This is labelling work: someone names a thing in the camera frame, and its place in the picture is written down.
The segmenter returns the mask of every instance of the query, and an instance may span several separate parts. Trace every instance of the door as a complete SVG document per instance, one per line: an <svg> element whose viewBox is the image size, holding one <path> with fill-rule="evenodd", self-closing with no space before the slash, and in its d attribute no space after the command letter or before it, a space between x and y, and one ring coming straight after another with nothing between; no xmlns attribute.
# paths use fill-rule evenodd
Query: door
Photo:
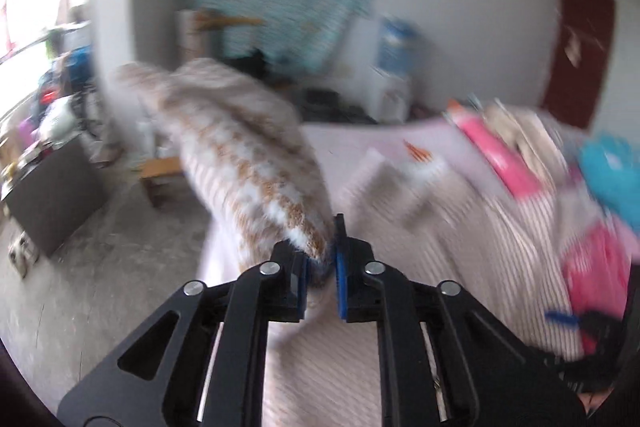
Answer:
<svg viewBox="0 0 640 427"><path fill-rule="evenodd" d="M587 129L609 62L614 0L562 0L558 44L542 103L562 123Z"/></svg>

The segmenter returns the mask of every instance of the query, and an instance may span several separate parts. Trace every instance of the purple object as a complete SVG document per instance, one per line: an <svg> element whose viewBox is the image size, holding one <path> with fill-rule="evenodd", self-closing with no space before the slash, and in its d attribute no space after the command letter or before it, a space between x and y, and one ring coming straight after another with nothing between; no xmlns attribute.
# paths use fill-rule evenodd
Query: purple object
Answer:
<svg viewBox="0 0 640 427"><path fill-rule="evenodd" d="M20 140L22 141L22 146L27 149L27 147L31 146L35 139L33 137L33 132L36 128L31 123L30 118L25 118L20 122L18 126L18 136L20 136Z"/></svg>

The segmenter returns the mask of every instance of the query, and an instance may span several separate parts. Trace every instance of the pile of clothes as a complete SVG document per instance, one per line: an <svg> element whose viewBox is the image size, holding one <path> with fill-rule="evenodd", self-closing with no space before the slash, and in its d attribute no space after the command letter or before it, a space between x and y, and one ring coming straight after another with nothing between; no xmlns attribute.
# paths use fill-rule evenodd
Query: pile of clothes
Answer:
<svg viewBox="0 0 640 427"><path fill-rule="evenodd" d="M380 421L376 326L347 325L337 315L333 212L344 213L349 234L370 243L376 259L417 282L459 281L541 353L581 359L594 339L573 318L593 309L622 317L637 237L591 197L565 155L575 143L530 110L453 108L453 126L433 127L447 134L444 141L459 135L460 149L484 155L506 196L474 184L416 128L406 144L397 140L401 153L373 147L360 155L330 204L316 156L338 154L346 131L337 131L328 151L316 144L314 154L287 102L211 59L175 73L131 64L120 80L178 146L214 218L205 246L218 274L213 283L266 261L282 239L312 261L305 320L270 325L264 425ZM587 291L593 277L607 284L597 294Z"/></svg>

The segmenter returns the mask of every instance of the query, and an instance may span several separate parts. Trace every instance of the pink bottle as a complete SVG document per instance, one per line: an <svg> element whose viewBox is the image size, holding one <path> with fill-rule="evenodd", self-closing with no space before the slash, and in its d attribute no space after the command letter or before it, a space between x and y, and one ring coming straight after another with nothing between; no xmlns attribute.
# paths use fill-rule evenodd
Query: pink bottle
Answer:
<svg viewBox="0 0 640 427"><path fill-rule="evenodd" d="M514 198L523 199L542 192L539 179L520 156L486 128L480 114L456 106L449 108L447 117L478 147Z"/></svg>

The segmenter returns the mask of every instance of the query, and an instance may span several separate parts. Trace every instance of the concrete floor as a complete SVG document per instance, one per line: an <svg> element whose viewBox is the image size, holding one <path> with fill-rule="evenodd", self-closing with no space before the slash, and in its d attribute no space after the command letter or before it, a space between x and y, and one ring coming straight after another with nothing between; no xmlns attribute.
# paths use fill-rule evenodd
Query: concrete floor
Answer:
<svg viewBox="0 0 640 427"><path fill-rule="evenodd" d="M183 180L169 192L155 210L135 181L116 184L107 205L23 280L6 255L16 226L0 225L0 337L53 412L80 378L194 278L209 214Z"/></svg>

